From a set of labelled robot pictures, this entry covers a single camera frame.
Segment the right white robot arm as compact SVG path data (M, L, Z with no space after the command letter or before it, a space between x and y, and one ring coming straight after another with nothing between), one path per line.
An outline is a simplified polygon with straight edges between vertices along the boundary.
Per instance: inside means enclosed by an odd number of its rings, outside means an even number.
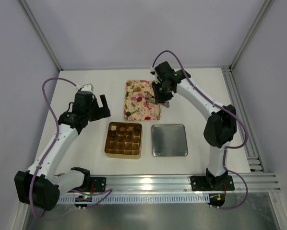
M206 120L203 136L210 146L209 164L205 175L190 177L191 189L220 191L227 188L233 191L231 176L223 166L223 157L237 132L235 107L223 104L217 107L216 101L192 80L188 72L182 69L175 71L166 61L152 67L150 73L155 76L152 84L155 104L168 107L169 101L177 93L187 99Z

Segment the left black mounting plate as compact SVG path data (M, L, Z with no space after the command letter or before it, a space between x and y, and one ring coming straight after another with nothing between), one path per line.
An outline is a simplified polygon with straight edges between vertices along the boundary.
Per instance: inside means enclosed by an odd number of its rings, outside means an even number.
M106 190L106 177L91 177L91 193L102 193Z

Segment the gold chocolate box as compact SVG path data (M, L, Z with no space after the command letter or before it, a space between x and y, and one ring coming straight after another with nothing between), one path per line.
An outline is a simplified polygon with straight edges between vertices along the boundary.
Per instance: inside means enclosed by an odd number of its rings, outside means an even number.
M141 157L143 127L139 123L110 122L105 142L109 158L138 160Z

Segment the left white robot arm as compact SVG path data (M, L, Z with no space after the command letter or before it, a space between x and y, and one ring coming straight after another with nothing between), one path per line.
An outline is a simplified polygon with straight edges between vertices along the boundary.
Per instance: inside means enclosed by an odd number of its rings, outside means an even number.
M26 172L18 171L14 182L21 203L51 211L61 195L75 189L90 190L90 171L72 167L62 176L56 170L70 145L78 138L89 122L110 117L105 95L100 96L102 106L92 92L78 91L69 109L58 119L57 130L46 149Z

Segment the black mounting plate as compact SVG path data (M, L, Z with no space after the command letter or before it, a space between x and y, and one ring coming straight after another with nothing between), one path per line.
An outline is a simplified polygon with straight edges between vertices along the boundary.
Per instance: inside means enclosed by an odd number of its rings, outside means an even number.
M106 190L106 177L91 177L91 193L102 193Z
M214 185L210 185L206 175L203 176L191 176L191 190L192 191L234 191L235 186L232 176L226 176L221 182L216 182Z

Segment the metal tongs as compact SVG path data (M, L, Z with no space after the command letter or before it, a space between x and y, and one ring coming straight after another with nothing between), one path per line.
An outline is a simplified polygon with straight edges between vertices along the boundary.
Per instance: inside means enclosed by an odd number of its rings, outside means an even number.
M169 101L165 101L165 102L160 102L159 103L159 102L156 101L155 97L153 95L149 94L149 93L145 96L145 100L147 102L149 102L149 103L153 103L155 105L163 106L165 108L169 108L170 107Z

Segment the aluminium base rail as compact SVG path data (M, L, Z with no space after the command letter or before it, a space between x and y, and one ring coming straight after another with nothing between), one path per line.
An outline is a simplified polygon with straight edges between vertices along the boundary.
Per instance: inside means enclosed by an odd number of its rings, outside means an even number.
M241 177L230 174L235 186L235 192L245 191L243 180L250 192L279 192L280 184L274 173L252 172L242 173ZM190 192L193 182L190 174L160 174L160 175L96 175L105 177L106 188L118 191L168 191Z

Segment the silver tin lid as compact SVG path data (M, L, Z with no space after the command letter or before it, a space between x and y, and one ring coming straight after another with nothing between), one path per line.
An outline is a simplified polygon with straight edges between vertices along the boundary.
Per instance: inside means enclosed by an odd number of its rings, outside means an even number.
M186 157L188 155L186 131L182 124L153 125L151 139L154 157Z

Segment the white chocolate piece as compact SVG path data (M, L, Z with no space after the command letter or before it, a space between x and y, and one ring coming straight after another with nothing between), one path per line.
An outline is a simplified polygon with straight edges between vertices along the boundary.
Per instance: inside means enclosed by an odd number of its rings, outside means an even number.
M117 129L116 126L111 126L111 129L110 129L110 130L115 131L116 129Z

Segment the floral tray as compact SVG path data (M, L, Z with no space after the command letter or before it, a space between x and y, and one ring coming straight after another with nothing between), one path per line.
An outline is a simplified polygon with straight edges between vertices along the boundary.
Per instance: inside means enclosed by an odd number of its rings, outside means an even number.
M123 118L127 121L158 121L161 118L161 107L145 100L149 93L154 96L152 83L154 80L128 80L125 84Z

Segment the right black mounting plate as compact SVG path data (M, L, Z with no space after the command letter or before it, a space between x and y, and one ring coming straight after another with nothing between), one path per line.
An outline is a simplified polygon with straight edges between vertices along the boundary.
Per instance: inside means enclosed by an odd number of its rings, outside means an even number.
M234 191L235 186L232 176L226 176L221 182L216 182L214 185L210 185L206 175L203 176L191 176L191 190L192 191Z

